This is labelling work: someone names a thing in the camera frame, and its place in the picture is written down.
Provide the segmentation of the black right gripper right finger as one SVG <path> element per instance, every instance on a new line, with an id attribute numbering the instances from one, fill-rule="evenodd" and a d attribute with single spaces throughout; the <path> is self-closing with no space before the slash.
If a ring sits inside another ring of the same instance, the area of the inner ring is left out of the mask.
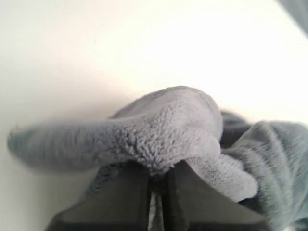
<path id="1" fill-rule="evenodd" d="M 167 176 L 166 231 L 267 231 L 266 219 L 220 194 L 181 161 Z"/>

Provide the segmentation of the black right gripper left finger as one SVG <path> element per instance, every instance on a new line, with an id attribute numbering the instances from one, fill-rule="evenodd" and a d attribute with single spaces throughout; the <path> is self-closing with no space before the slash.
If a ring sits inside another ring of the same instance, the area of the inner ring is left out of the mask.
<path id="1" fill-rule="evenodd" d="M 49 231 L 146 231 L 149 223 L 149 171 L 130 162 L 86 200 L 56 214 Z"/>

